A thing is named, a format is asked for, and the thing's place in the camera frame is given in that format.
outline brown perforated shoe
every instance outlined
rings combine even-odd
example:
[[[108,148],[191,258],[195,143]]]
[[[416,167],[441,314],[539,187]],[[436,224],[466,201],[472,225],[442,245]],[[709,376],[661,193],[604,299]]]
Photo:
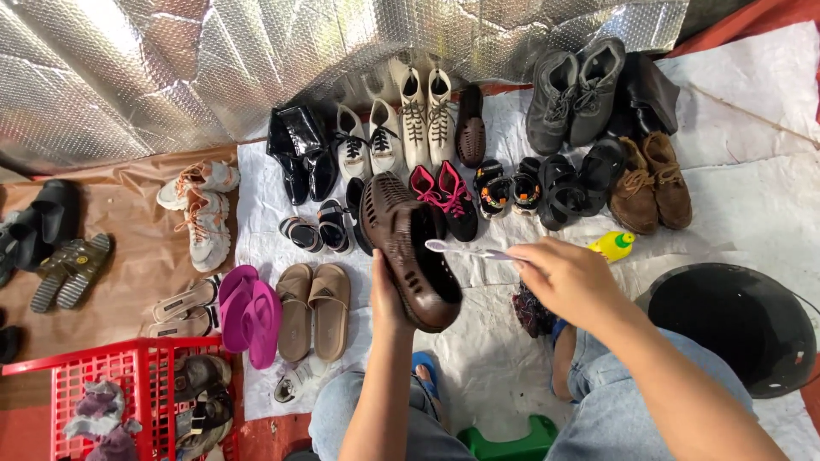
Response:
[[[367,184],[359,211],[362,233],[385,253],[408,319],[425,333],[439,333],[455,322],[462,291],[441,253],[424,246],[435,239],[430,204],[416,200],[393,173]]]
[[[673,230],[687,227],[692,222],[692,202],[669,136],[660,131],[650,133],[644,140],[644,157],[654,177],[661,223]]]
[[[609,211],[628,230],[636,234],[654,234],[658,230],[658,205],[649,164],[635,142],[627,137],[620,140],[626,151],[626,167],[609,196]]]
[[[456,125],[456,145],[458,157],[467,168],[477,168],[484,161],[487,134],[481,110],[484,99],[481,89],[468,85],[458,100],[458,124]]]

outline gray sneaker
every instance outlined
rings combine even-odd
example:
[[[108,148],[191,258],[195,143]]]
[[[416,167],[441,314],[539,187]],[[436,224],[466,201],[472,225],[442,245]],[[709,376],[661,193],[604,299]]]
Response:
[[[578,59],[560,49],[548,51],[535,63],[535,88],[526,112],[526,138],[540,155],[561,150],[575,101]]]
[[[572,146],[589,144],[606,127],[625,59],[623,42],[618,38],[601,39],[590,45],[578,76],[580,88],[569,134]]]

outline brown tarp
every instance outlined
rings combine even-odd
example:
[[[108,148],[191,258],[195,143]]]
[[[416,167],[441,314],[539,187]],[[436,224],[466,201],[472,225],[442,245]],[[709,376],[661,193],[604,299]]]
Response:
[[[214,148],[195,153],[173,153],[143,158],[112,167],[94,168],[56,176],[73,180],[82,191],[83,225],[80,235],[90,239],[106,232],[114,239],[113,258],[83,306],[74,311],[53,308],[46,314],[29,310],[39,277],[17,271],[0,289],[0,307],[7,324],[25,330],[16,361],[107,345],[145,335],[153,323],[151,307],[185,290],[207,274],[190,263],[188,231],[174,232],[185,218],[183,212],[160,207],[157,191],[183,168],[203,159],[226,160],[236,166],[236,147]],[[2,214],[29,206],[42,188],[42,181],[4,185]],[[228,227],[236,236],[237,190],[228,194]],[[222,267],[233,266],[231,251]],[[0,409],[48,404],[47,373],[35,372],[0,377]]]

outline reflective insulation foil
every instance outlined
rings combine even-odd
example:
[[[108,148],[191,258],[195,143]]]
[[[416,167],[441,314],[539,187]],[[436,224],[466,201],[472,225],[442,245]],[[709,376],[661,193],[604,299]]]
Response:
[[[399,102],[408,65],[531,81],[538,54],[672,49],[686,0],[0,0],[0,152],[52,174],[259,139],[272,107]]]

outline person's left hand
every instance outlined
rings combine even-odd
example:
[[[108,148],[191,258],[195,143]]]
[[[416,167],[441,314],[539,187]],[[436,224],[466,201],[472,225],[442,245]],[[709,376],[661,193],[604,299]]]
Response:
[[[390,333],[412,333],[415,328],[404,313],[402,300],[390,279],[385,254],[373,249],[373,286],[370,301],[373,304],[373,330]]]

